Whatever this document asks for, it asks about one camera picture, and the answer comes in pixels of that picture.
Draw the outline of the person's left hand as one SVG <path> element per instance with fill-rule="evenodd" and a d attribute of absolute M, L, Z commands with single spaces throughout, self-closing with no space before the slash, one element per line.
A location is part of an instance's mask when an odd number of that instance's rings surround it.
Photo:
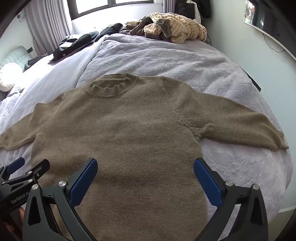
<path fill-rule="evenodd" d="M 23 220 L 25 216 L 25 211 L 22 206 L 18 209 L 12 211 L 8 215 L 8 223 L 5 223 L 6 228 L 10 231 L 12 235 L 22 240 L 23 236 Z"/>

